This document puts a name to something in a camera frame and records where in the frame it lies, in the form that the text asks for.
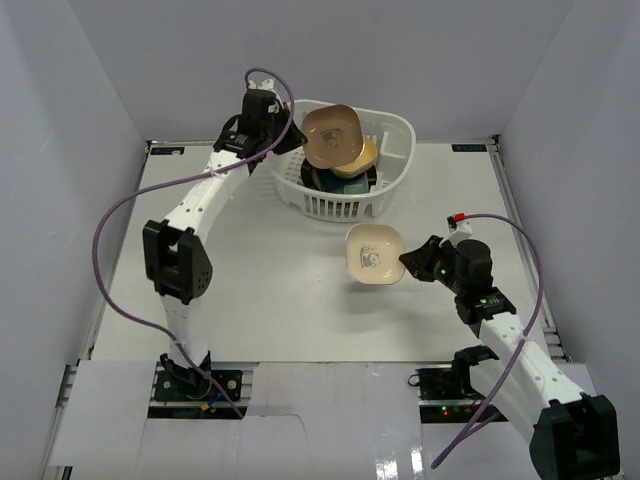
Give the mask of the round black-rimmed plate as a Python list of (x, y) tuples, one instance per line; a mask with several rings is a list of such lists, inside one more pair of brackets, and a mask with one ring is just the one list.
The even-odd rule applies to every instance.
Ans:
[[(316, 187), (316, 184), (313, 181), (312, 173), (311, 173), (312, 168), (313, 168), (313, 166), (307, 160), (303, 161), (303, 163), (302, 163), (302, 165), (300, 167), (301, 182), (306, 188), (313, 189), (313, 190), (316, 190), (316, 191), (320, 191)], [(374, 166), (372, 166), (371, 168), (369, 168), (365, 172), (365, 174), (367, 175), (367, 178), (368, 178), (368, 181), (369, 181), (369, 185), (370, 185), (369, 192), (370, 192), (372, 190), (372, 188), (377, 184), (378, 176), (377, 176), (376, 168)]]

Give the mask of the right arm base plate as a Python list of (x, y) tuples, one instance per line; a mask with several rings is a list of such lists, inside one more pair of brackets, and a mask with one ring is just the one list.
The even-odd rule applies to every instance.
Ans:
[(418, 394), (423, 425), (463, 425), (484, 400), (477, 392), (466, 393), (447, 364), (421, 366), (409, 375), (407, 384)]

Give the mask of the dark blue leaf-shaped plate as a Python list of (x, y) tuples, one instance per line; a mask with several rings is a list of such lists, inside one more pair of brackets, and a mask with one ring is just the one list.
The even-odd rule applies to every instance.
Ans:
[(343, 186), (350, 179), (339, 178), (334, 175), (330, 170), (316, 169), (311, 170), (312, 178), (316, 187), (320, 191), (332, 193), (332, 194), (344, 194)]

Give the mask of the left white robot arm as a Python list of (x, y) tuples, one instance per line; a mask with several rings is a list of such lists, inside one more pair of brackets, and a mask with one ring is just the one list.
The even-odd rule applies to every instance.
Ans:
[(197, 318), (213, 278), (205, 249), (211, 227), (232, 193), (268, 153), (288, 153), (305, 142), (273, 88), (249, 88), (240, 113), (224, 124), (215, 141), (203, 179), (162, 220), (149, 220), (143, 227), (146, 276), (160, 296), (172, 335), (160, 363), (172, 385), (188, 398), (203, 398), (212, 389), (210, 350)]

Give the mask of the light teal rectangular divided plate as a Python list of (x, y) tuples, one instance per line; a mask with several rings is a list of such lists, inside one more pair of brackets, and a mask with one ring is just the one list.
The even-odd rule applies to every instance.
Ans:
[(366, 194), (370, 190), (369, 181), (366, 175), (354, 177), (343, 186), (343, 193), (346, 195)]

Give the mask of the yellow square panda plate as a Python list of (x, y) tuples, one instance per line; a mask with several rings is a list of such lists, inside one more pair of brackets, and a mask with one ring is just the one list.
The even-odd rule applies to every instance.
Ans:
[(365, 137), (363, 140), (363, 149), (360, 155), (351, 163), (331, 167), (330, 171), (339, 178), (351, 179), (374, 166), (378, 158), (378, 149), (375, 142)]

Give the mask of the cream square panda plate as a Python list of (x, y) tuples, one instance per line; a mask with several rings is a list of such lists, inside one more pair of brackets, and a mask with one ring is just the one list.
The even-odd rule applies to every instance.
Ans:
[(405, 273), (399, 256), (405, 252), (401, 234), (389, 225), (360, 223), (346, 234), (349, 276), (365, 285), (393, 285)]

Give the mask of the brown square panda plate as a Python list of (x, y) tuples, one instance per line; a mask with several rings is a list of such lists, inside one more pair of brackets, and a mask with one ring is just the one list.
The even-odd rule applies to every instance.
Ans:
[(356, 111), (343, 104), (309, 112), (300, 127), (307, 142), (306, 160), (315, 168), (329, 169), (349, 164), (361, 154), (364, 137)]

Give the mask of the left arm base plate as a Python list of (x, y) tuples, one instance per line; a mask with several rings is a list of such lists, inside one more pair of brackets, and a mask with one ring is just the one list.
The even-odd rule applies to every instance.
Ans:
[[(213, 370), (211, 375), (244, 415), (251, 396), (252, 373), (222, 369)], [(183, 384), (162, 368), (157, 369), (154, 377), (147, 416), (175, 420), (240, 419), (226, 398), (207, 380), (199, 378), (195, 386)]]

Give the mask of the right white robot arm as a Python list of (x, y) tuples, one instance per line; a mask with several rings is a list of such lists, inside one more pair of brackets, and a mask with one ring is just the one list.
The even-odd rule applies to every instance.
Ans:
[(591, 395), (525, 333), (515, 306), (493, 284), (491, 251), (477, 240), (431, 237), (400, 255), (413, 278), (454, 294), (460, 319), (480, 340), (454, 356), (453, 390), (479, 394), (520, 433), (542, 479), (601, 479), (621, 470), (615, 407)]

